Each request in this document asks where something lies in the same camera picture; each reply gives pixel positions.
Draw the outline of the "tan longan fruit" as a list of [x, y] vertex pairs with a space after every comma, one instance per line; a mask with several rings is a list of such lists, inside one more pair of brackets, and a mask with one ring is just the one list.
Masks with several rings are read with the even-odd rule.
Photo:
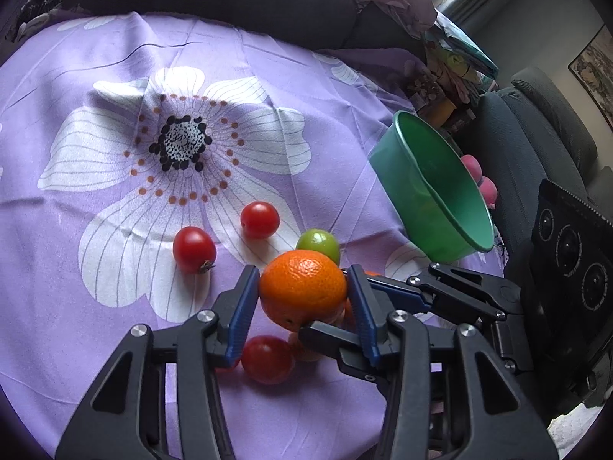
[[322, 358], [320, 353], [305, 347], [305, 345], [299, 341], [298, 334], [296, 332], [291, 332], [289, 334], [288, 345], [293, 357], [297, 361], [316, 362]]

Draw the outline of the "green plum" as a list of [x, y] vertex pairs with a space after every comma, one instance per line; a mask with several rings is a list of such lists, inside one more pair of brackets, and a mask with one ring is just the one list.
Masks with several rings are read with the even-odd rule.
[[341, 251], [337, 239], [326, 230], [310, 228], [302, 233], [296, 243], [296, 249], [312, 250], [326, 255], [340, 265]]

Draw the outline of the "red cherry tomato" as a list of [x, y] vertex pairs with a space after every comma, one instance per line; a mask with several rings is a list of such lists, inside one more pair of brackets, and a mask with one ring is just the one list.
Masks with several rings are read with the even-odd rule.
[[295, 358], [286, 341], [272, 335], [258, 335], [245, 344], [241, 365], [252, 380], [264, 385], [276, 385], [289, 378]]
[[204, 274], [216, 262], [216, 246], [199, 227], [183, 227], [175, 235], [172, 254], [179, 269], [186, 274]]
[[279, 228], [280, 214], [269, 202], [251, 202], [243, 208], [240, 222], [245, 237], [265, 240]]

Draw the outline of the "framed wall picture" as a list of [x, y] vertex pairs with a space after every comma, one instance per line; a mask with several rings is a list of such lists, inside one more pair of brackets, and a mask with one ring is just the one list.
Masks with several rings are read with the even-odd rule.
[[600, 27], [591, 41], [569, 63], [568, 70], [586, 90], [609, 128], [613, 123], [613, 60], [612, 35], [606, 25]]

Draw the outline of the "purple floral tablecloth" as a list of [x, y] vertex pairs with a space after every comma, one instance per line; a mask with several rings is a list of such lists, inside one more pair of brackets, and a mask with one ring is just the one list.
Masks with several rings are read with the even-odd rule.
[[[52, 25], [1, 68], [1, 386], [47, 453], [138, 323], [182, 323], [310, 228], [342, 262], [403, 280], [426, 268], [368, 156], [416, 60], [313, 52], [194, 18]], [[244, 236], [269, 202], [280, 226]], [[175, 235], [217, 256], [183, 273]]]

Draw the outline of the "large orange mandarin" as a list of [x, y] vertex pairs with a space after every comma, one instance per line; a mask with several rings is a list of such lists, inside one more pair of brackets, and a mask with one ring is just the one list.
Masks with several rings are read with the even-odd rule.
[[297, 332], [302, 325], [339, 318], [347, 299], [347, 281], [339, 266], [323, 253], [290, 250], [266, 266], [259, 295], [272, 322]]

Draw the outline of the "stack of colourful books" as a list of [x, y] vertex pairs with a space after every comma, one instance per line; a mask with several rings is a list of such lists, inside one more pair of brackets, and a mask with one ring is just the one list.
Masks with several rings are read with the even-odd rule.
[[425, 63], [409, 83], [410, 101], [430, 126], [455, 130], [454, 115], [475, 117], [480, 97], [496, 85], [499, 68], [438, 10], [419, 11], [411, 24], [423, 45]]

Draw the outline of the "green plastic bowl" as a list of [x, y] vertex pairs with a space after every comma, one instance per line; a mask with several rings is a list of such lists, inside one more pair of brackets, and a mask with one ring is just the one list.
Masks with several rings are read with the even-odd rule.
[[420, 117], [394, 114], [369, 155], [410, 241], [452, 263], [495, 246], [485, 200], [454, 148]]

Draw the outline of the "pink pig toy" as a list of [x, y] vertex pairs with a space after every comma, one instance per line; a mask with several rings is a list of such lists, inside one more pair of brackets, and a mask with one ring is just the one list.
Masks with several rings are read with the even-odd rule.
[[464, 155], [460, 157], [460, 161], [462, 164], [464, 164], [464, 167], [477, 184], [477, 187], [479, 188], [479, 191], [485, 201], [486, 207], [489, 208], [489, 210], [496, 209], [498, 189], [489, 177], [485, 177], [482, 172], [481, 165], [477, 159], [471, 155]]

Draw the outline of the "small orange mandarin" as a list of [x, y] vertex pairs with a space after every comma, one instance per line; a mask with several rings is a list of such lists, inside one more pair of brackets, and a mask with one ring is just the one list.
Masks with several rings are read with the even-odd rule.
[[[372, 276], [372, 277], [379, 276], [379, 273], [376, 273], [373, 271], [366, 270], [365, 273], [366, 273], [366, 276]], [[355, 324], [355, 319], [353, 316], [353, 309], [352, 309], [349, 298], [347, 298], [345, 301], [344, 323], [347, 326], [353, 326]]]

